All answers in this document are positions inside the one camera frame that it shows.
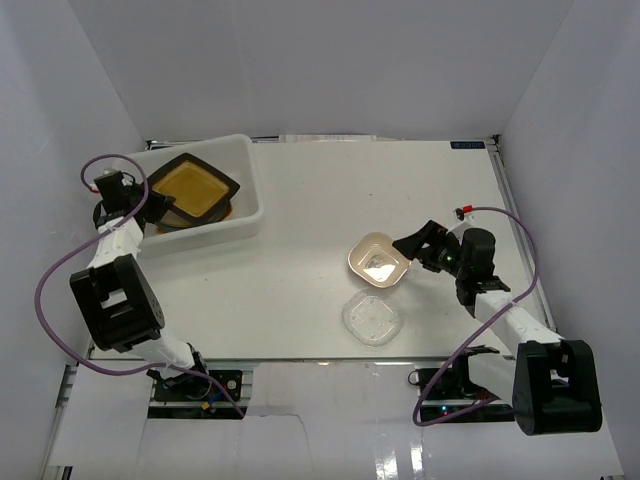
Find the beige square bowl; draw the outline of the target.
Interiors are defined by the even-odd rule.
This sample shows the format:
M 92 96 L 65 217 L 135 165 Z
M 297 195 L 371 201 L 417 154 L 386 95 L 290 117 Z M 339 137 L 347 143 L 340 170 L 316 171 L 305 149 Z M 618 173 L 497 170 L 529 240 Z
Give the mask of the beige square bowl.
M 351 271 L 376 288 L 396 285 L 409 270 L 411 261 L 394 246 L 393 239 L 381 232 L 365 235 L 349 252 Z

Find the black and amber square plate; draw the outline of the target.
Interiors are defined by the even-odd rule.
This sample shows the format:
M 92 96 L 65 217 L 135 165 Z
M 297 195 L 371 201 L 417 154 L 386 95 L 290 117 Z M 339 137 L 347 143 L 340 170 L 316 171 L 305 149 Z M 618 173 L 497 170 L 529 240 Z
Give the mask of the black and amber square plate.
M 204 223 L 239 192 L 231 177 L 190 153 L 182 153 L 148 177 L 151 190 L 175 198 L 169 211 Z

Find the teal round plate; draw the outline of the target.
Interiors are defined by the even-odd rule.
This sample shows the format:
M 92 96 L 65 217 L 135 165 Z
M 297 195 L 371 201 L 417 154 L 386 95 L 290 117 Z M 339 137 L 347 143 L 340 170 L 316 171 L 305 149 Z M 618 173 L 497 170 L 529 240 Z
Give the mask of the teal round plate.
M 208 218 L 206 221 L 220 218 L 228 209 L 232 209 L 233 210 L 233 206 L 232 206 L 232 204 L 230 202 L 227 202 L 225 204 L 225 208 L 224 209 L 221 209 L 219 212 L 215 213 L 212 217 Z

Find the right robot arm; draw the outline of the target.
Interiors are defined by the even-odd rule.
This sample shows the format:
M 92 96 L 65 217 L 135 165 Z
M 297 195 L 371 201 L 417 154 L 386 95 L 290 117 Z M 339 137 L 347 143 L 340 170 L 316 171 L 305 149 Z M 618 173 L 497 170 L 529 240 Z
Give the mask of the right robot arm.
M 602 407 L 594 355 L 583 340 L 567 340 L 520 306 L 520 297 L 495 274 L 496 239 L 483 228 L 455 234 L 430 221 L 394 241 L 394 248 L 432 272 L 455 280 L 458 302 L 480 327 L 445 361 L 421 391 L 426 400 L 446 372 L 453 390 L 479 401 L 507 402 L 528 436 L 591 433 L 601 429 Z

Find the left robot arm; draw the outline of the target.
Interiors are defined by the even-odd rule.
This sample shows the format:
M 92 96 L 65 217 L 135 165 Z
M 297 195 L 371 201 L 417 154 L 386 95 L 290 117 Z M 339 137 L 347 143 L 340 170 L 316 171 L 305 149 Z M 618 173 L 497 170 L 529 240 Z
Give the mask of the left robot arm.
M 205 396 L 211 374 L 201 354 L 165 330 L 160 302 L 137 256 L 147 213 L 164 213 L 167 197 L 153 194 L 135 216 L 144 185 L 122 171 L 95 180 L 101 200 L 93 220 L 101 239 L 88 266 L 70 277 L 70 287 L 94 344 L 102 351 L 136 356 L 152 365 L 149 375 L 191 399 Z

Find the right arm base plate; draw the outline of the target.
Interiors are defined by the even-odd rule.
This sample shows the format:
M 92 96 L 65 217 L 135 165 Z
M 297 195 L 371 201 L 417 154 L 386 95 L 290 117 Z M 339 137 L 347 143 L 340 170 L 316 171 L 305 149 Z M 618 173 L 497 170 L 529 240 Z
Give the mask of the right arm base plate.
M 452 414 L 477 405 L 488 397 L 487 390 L 462 381 L 461 376 L 449 368 L 422 403 L 419 421 L 427 422 L 442 417 L 447 423 L 460 424 L 514 422 L 512 408 L 502 400 L 494 400 L 473 412 L 448 420 Z

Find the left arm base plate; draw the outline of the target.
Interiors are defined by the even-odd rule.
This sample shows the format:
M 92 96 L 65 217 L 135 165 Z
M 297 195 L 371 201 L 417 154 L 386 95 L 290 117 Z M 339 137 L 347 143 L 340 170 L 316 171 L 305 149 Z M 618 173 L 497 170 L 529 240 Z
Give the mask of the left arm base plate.
M 209 375 L 221 388 L 205 381 L 195 394 L 177 387 L 169 388 L 160 381 L 153 383 L 147 410 L 148 419 L 164 420 L 241 420 L 247 406 L 242 398 L 242 370 L 210 370 Z

